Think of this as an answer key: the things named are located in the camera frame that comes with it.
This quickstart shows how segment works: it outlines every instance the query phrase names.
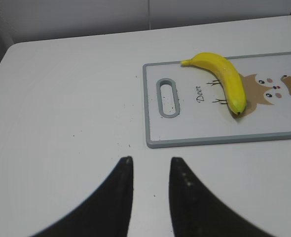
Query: wall tile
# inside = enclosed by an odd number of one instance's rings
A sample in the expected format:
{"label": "wall tile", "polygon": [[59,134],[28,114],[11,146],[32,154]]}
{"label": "wall tile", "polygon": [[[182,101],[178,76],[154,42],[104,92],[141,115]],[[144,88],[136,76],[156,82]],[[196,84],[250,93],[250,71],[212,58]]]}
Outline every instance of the wall tile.
{"label": "wall tile", "polygon": [[289,15],[291,0],[150,0],[151,28]]}
{"label": "wall tile", "polygon": [[148,29],[147,0],[0,0],[14,42]]}

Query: banana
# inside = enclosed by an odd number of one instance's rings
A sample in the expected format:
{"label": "banana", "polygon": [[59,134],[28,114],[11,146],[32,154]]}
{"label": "banana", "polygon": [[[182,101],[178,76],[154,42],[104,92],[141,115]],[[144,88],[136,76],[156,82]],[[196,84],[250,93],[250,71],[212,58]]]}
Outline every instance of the banana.
{"label": "banana", "polygon": [[229,109],[236,115],[244,111],[247,102],[242,80],[229,60],[215,53],[199,53],[181,61],[181,65],[194,65],[214,73],[222,84]]}

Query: banana stem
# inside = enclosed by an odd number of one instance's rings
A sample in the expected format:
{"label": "banana stem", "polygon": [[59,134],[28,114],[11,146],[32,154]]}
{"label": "banana stem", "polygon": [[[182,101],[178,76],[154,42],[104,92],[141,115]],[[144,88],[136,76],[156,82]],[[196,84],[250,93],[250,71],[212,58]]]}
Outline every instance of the banana stem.
{"label": "banana stem", "polygon": [[181,61],[181,65],[183,65],[183,66],[191,65],[191,59]]}

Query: white cutting board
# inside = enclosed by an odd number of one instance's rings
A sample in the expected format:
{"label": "white cutting board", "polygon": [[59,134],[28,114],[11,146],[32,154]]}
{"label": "white cutting board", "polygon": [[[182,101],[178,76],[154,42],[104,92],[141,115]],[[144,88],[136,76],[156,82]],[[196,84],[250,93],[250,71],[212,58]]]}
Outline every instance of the white cutting board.
{"label": "white cutting board", "polygon": [[[228,58],[244,77],[247,115],[235,118],[216,77],[179,62],[144,65],[146,142],[151,148],[291,139],[291,52]],[[281,81],[287,75],[289,84]],[[180,113],[159,112],[157,82],[175,82]],[[172,114],[172,94],[162,86],[163,110]]]}

